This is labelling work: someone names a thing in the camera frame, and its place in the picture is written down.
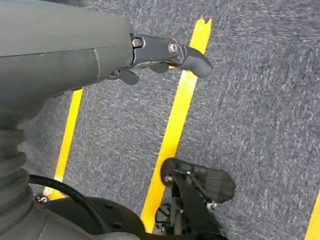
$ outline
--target screw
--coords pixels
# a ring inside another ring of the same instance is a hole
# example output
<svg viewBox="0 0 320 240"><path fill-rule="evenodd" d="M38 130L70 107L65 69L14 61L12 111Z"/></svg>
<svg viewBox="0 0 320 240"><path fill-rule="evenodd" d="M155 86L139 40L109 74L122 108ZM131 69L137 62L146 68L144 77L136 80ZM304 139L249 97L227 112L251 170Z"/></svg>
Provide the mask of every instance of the screw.
<svg viewBox="0 0 320 240"><path fill-rule="evenodd" d="M178 46L177 46L177 43L174 41L169 42L168 49L170 54L175 56L178 52Z"/></svg>
<svg viewBox="0 0 320 240"><path fill-rule="evenodd" d="M132 40L132 45L134 48L139 48L139 47L141 47L143 45L143 42L141 40L140 40L139 38L135 38L135 39Z"/></svg>

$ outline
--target black cable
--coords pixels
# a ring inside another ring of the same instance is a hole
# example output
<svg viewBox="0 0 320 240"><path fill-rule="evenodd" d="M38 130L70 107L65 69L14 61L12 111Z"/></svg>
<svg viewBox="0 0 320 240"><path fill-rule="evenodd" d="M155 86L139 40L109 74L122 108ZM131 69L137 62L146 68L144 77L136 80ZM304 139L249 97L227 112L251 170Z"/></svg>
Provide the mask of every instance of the black cable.
<svg viewBox="0 0 320 240"><path fill-rule="evenodd" d="M106 223L97 212L90 202L88 202L85 196L81 194L80 192L73 189L66 184L57 181L52 178L48 178L45 176L38 176L38 175L29 175L29 182L30 184L42 185L45 187L49 187L59 192L68 195L69 197L74 199L77 203L82 205L84 209L87 210L90 215L91 215L103 234L109 232L109 229L106 225Z"/></svg>

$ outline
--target bolt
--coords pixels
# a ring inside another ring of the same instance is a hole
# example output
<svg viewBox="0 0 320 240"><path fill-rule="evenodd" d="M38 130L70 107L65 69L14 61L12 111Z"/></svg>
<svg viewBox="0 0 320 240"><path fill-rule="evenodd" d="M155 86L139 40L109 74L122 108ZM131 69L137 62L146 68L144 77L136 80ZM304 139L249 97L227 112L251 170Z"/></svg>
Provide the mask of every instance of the bolt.
<svg viewBox="0 0 320 240"><path fill-rule="evenodd" d="M177 43L174 41L169 42L168 49L170 54L175 56L178 52L178 46L177 46Z"/></svg>
<svg viewBox="0 0 320 240"><path fill-rule="evenodd" d="M173 180L172 177L169 176L169 175L165 176L164 179L165 179L165 182L166 182L166 183L171 183Z"/></svg>
<svg viewBox="0 0 320 240"><path fill-rule="evenodd" d="M143 45L143 42L141 40L140 40L139 38L135 38L135 39L132 40L132 45L134 48L139 48L139 47L141 47Z"/></svg>
<svg viewBox="0 0 320 240"><path fill-rule="evenodd" d="M35 200L35 202L38 204L43 204L43 203L48 203L49 199L45 195L38 194L35 197Z"/></svg>
<svg viewBox="0 0 320 240"><path fill-rule="evenodd" d="M208 209L212 209L214 210L217 207L218 205L216 202L207 202L207 208Z"/></svg>

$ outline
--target gray carpet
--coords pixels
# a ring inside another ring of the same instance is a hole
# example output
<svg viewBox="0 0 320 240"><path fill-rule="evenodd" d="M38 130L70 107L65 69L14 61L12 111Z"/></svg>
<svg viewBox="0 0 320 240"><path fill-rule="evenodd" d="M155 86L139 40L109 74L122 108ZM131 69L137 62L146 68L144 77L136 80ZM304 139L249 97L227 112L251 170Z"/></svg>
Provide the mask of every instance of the gray carpet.
<svg viewBox="0 0 320 240"><path fill-rule="evenodd" d="M137 33L188 44L213 18L214 67L195 87L177 157L230 173L235 197L216 215L230 239L303 239L320 184L320 4L317 0L82 0ZM180 71L137 72L128 86L85 89L65 183L140 214ZM26 169L53 176L70 94L23 126Z"/></svg>

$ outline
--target yellow line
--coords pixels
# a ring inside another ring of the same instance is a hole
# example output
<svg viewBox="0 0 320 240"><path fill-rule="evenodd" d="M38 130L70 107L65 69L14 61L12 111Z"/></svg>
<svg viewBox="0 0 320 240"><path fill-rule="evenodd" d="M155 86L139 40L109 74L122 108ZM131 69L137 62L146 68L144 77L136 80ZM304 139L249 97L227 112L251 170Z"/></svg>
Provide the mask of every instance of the yellow line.
<svg viewBox="0 0 320 240"><path fill-rule="evenodd" d="M75 123L77 122L78 112L82 102L83 88L80 90L74 91L70 107L69 109L69 115L66 120L64 135L62 140L61 148L60 150L59 158L57 160L57 167L55 169L54 179L57 181L62 182L63 175L65 174L66 166L67 165L68 156L72 141L73 133L75 131ZM45 188L44 194L48 196L51 200L64 198L63 194L59 191L51 189L49 187Z"/></svg>
<svg viewBox="0 0 320 240"><path fill-rule="evenodd" d="M309 222L304 240L319 240L320 239L320 191L314 205L313 212Z"/></svg>
<svg viewBox="0 0 320 240"><path fill-rule="evenodd" d="M208 23L205 23L204 19L196 21L189 46L205 54L211 32L211 23L211 19ZM165 160L174 157L176 154L197 79L195 75L190 71L183 71L181 74L158 160L142 210L141 219L147 233L152 232L155 225L155 214L162 203L165 192L165 187L160 178L161 167Z"/></svg>

